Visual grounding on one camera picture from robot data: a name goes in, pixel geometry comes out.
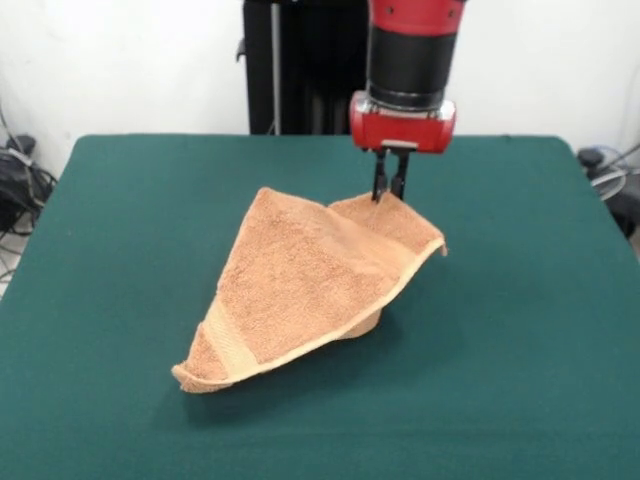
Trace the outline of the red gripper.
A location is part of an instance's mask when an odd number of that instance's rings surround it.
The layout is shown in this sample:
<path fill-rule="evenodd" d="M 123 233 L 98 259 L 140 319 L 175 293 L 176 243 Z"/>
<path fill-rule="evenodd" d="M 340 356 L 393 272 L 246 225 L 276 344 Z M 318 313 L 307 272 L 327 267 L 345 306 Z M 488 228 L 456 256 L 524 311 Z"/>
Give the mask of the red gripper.
<path fill-rule="evenodd" d="M 409 112 L 385 108 L 373 101 L 366 91 L 356 91 L 349 107 L 349 121 L 354 144 L 373 150 L 375 169 L 372 200 L 379 203 L 387 191 L 386 151 L 397 157 L 396 173 L 391 180 L 391 193 L 404 199 L 410 151 L 440 154 L 453 137 L 456 106 L 444 100 L 436 110 Z"/>

